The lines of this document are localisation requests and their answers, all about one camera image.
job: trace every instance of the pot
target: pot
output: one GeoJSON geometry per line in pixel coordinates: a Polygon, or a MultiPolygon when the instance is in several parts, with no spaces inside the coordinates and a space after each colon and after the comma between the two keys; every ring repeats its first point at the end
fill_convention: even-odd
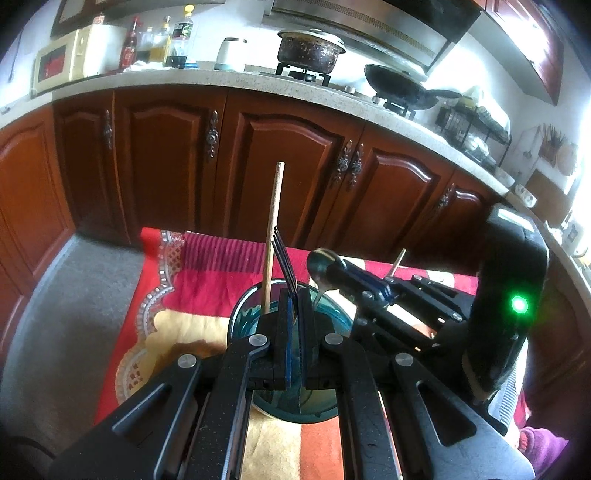
{"type": "Polygon", "coordinates": [[[281,30],[277,35],[281,37],[277,60],[290,67],[328,75],[339,54],[346,52],[339,37],[318,28],[281,30]]]}

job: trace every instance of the stove burner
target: stove burner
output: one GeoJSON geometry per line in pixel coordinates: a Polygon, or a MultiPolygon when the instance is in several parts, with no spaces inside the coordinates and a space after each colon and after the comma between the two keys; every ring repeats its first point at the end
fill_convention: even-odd
{"type": "Polygon", "coordinates": [[[316,75],[314,75],[313,73],[308,73],[306,71],[297,72],[296,70],[292,70],[288,73],[288,76],[295,78],[297,80],[304,80],[305,82],[310,83],[316,81],[316,75]]]}
{"type": "MultiPolygon", "coordinates": [[[[289,65],[285,64],[285,63],[279,63],[277,65],[277,69],[275,71],[275,75],[281,75],[283,73],[284,69],[290,69],[292,67],[290,67],[289,65]]],[[[329,83],[330,83],[330,75],[326,75],[324,73],[319,73],[318,75],[320,75],[322,77],[322,86],[323,87],[328,87],[329,83]]],[[[291,70],[288,73],[288,76],[290,76],[293,79],[297,79],[297,80],[303,80],[304,82],[309,82],[309,83],[315,83],[317,76],[316,76],[316,72],[308,72],[308,70],[291,70]]]]}
{"type": "Polygon", "coordinates": [[[384,108],[405,118],[407,116],[407,113],[410,113],[408,116],[409,120],[413,120],[414,115],[416,113],[415,110],[411,110],[406,103],[401,102],[401,104],[399,104],[397,102],[393,102],[392,100],[386,100],[384,108]]]}

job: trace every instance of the pot lid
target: pot lid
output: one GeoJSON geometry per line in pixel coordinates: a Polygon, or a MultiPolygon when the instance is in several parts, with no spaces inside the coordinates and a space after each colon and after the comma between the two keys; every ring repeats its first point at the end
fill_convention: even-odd
{"type": "Polygon", "coordinates": [[[285,29],[285,30],[281,30],[277,35],[279,35],[281,38],[287,36],[297,36],[297,37],[314,37],[314,38],[321,38],[322,40],[326,40],[334,45],[336,45],[337,47],[340,48],[340,52],[339,53],[345,53],[347,50],[345,49],[345,44],[343,43],[343,41],[337,37],[336,35],[333,35],[331,33],[327,33],[322,31],[319,28],[311,28],[309,30],[290,30],[290,29],[285,29]]]}

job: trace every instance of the metal rod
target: metal rod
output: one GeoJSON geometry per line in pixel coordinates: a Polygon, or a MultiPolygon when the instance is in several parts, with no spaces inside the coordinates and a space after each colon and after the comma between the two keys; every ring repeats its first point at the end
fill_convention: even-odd
{"type": "Polygon", "coordinates": [[[398,254],[398,257],[396,258],[396,260],[392,264],[392,267],[390,268],[390,271],[388,272],[388,275],[386,275],[387,277],[393,277],[394,276],[394,274],[396,273],[396,270],[400,266],[400,262],[404,258],[404,255],[406,255],[406,248],[403,248],[400,251],[400,253],[398,254]]]}

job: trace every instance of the range hood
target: range hood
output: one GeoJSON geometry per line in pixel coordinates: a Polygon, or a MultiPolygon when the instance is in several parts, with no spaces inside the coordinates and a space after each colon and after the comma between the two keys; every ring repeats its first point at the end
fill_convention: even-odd
{"type": "Polygon", "coordinates": [[[272,12],[337,25],[431,70],[480,14],[472,0],[274,0],[272,12]]]}

